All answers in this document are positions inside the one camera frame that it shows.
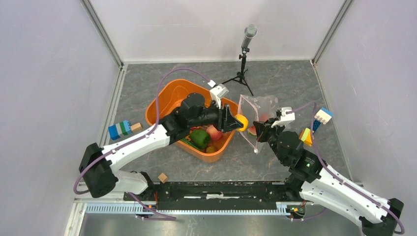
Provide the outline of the clear pink-dotted zip bag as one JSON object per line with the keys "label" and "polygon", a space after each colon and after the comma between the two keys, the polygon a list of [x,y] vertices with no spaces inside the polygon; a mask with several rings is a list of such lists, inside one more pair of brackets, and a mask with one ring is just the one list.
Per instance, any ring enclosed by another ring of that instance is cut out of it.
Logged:
{"label": "clear pink-dotted zip bag", "polygon": [[[248,128],[253,125],[254,121],[259,121],[260,115],[269,114],[269,118],[276,116],[278,106],[278,98],[274,95],[266,96],[249,96],[241,94],[238,103],[238,114],[242,114],[248,119]],[[255,154],[258,154],[264,145],[256,140],[256,136],[250,135],[247,130],[239,132],[239,134],[248,142]]]}

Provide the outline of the blue green striped brick stack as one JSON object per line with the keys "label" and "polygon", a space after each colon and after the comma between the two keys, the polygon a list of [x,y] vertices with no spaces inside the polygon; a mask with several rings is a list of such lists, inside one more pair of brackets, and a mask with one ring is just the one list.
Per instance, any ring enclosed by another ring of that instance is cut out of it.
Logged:
{"label": "blue green striped brick stack", "polygon": [[129,121],[124,120],[109,126],[108,132],[111,140],[117,140],[121,136],[127,136],[132,133],[131,124]]}

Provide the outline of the orange plastic basket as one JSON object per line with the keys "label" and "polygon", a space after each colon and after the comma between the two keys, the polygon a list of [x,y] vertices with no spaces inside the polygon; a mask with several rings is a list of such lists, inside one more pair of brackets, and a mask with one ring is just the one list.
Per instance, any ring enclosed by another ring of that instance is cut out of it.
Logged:
{"label": "orange plastic basket", "polygon": [[[204,162],[215,162],[219,160],[235,130],[222,132],[222,137],[217,141],[212,141],[208,146],[215,146],[218,151],[215,153],[205,153],[206,149],[198,151],[181,141],[187,139],[193,130],[204,130],[211,126],[205,125],[205,109],[216,106],[211,100],[209,90],[185,79],[176,79],[169,82],[159,93],[158,100],[152,101],[146,109],[145,118],[149,125],[156,121],[164,126],[170,138],[170,144],[176,145],[184,151],[192,154]],[[236,102],[222,98],[222,106],[230,107],[233,116],[238,113]]]}

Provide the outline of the small wooden cube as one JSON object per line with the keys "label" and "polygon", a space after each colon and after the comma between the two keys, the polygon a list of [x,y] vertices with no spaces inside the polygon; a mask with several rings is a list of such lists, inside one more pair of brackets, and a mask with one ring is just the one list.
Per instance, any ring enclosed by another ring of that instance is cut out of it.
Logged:
{"label": "small wooden cube", "polygon": [[161,182],[161,183],[166,183],[167,181],[168,181],[168,176],[165,174],[165,173],[161,173],[159,176],[158,176],[158,179],[159,179],[159,181]]}

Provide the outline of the yellow toy lemon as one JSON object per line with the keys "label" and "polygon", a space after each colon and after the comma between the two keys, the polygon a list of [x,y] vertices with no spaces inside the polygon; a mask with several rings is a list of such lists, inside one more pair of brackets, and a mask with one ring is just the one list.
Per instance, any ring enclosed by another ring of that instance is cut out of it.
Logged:
{"label": "yellow toy lemon", "polygon": [[248,119],[242,114],[235,115],[235,118],[242,124],[241,128],[238,128],[237,131],[243,132],[248,128]]}

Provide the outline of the blue white toy brick stack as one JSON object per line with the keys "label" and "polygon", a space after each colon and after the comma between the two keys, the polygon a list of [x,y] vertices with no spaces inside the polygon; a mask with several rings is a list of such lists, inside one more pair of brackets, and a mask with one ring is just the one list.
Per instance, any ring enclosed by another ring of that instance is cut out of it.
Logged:
{"label": "blue white toy brick stack", "polygon": [[333,113],[322,107],[315,115],[312,132],[316,132],[320,125],[326,125],[333,118]]}

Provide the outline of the red toy strawberry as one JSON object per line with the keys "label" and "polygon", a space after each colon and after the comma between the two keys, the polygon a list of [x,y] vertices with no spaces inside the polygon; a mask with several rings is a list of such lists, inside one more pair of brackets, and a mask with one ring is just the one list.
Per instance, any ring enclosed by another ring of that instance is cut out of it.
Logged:
{"label": "red toy strawberry", "polygon": [[265,122],[265,121],[268,120],[268,118],[269,118],[269,114],[268,113],[264,113],[264,114],[260,115],[259,122]]}

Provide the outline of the olive toy fruit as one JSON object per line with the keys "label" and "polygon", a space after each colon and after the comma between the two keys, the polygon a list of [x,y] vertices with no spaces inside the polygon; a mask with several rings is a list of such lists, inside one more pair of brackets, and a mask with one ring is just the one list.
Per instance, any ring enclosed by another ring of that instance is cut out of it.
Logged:
{"label": "olive toy fruit", "polygon": [[215,146],[208,146],[206,148],[206,150],[205,150],[205,153],[210,154],[210,153],[215,153],[217,151],[218,151],[218,148],[217,147],[215,147]]}

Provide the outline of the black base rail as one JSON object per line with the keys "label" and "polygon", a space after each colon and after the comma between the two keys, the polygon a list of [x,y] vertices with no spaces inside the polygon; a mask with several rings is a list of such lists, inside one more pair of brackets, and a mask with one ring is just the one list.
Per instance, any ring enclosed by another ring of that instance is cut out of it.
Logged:
{"label": "black base rail", "polygon": [[303,202],[280,181],[155,183],[137,198],[154,201],[158,210],[272,210],[277,202]]}

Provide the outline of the green toy cucumber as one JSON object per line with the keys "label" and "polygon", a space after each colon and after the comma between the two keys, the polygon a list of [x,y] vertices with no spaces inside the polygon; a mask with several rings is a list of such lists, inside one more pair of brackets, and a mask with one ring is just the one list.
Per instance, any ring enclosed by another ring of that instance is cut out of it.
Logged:
{"label": "green toy cucumber", "polygon": [[188,146],[190,146],[190,147],[192,147],[192,148],[194,148],[194,149],[196,149],[198,151],[201,151],[201,149],[199,147],[197,147],[196,145],[194,145],[191,141],[189,141],[189,140],[187,140],[185,138],[184,139],[181,139],[181,141],[183,143],[185,143],[186,145],[188,145]]}

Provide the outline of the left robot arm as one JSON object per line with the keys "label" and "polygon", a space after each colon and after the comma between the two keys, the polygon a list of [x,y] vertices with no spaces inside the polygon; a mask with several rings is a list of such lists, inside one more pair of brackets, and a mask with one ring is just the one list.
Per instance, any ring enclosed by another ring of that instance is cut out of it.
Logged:
{"label": "left robot arm", "polygon": [[151,199],[154,186],[147,174],[123,172],[121,168],[137,157],[185,138],[193,127],[204,125],[212,125],[224,133],[247,127],[242,119],[232,114],[228,104],[213,100],[206,106],[201,94],[191,93],[168,115],[157,118],[150,129],[114,145],[88,145],[78,177],[84,180],[87,189],[79,191],[75,186],[74,192],[100,198],[112,191],[121,191],[131,192],[145,201]]}

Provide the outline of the green toy bell pepper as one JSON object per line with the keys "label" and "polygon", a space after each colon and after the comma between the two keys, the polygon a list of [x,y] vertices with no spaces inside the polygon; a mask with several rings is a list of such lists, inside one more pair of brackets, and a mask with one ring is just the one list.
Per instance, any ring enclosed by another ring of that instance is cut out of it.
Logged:
{"label": "green toy bell pepper", "polygon": [[191,142],[199,149],[206,149],[211,142],[211,136],[204,130],[193,130],[189,134]]}

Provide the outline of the pink toy peach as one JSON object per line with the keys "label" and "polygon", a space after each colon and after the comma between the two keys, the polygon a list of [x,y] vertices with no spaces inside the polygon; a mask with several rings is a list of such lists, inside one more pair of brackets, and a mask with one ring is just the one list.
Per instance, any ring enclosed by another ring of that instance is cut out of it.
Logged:
{"label": "pink toy peach", "polygon": [[206,129],[206,132],[210,135],[212,141],[217,141],[222,137],[222,132],[217,130],[213,125]]}

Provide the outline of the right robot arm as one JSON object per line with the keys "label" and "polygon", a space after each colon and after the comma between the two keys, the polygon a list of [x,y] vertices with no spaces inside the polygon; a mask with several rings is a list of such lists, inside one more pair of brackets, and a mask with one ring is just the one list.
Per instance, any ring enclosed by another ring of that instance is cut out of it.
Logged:
{"label": "right robot arm", "polygon": [[257,141],[268,143],[279,162],[289,168],[284,195],[300,197],[338,213],[361,228],[366,236],[403,234],[398,222],[404,204],[396,198],[373,194],[338,173],[331,165],[304,148],[296,132],[286,131],[273,120],[254,122]]}

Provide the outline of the microphone on black tripod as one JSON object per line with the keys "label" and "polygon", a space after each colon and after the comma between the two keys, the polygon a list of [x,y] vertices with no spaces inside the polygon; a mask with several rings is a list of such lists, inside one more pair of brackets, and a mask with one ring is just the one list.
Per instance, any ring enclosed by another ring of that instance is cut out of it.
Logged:
{"label": "microphone on black tripod", "polygon": [[257,35],[257,27],[255,25],[250,24],[244,29],[244,38],[241,44],[241,54],[238,57],[238,59],[241,60],[240,71],[237,72],[237,75],[235,77],[230,78],[222,83],[222,84],[226,84],[228,82],[234,81],[241,85],[244,85],[248,88],[252,96],[254,95],[254,93],[246,81],[245,74],[248,69],[246,69],[245,67],[246,67],[247,53],[250,52],[249,44],[256,35]]}

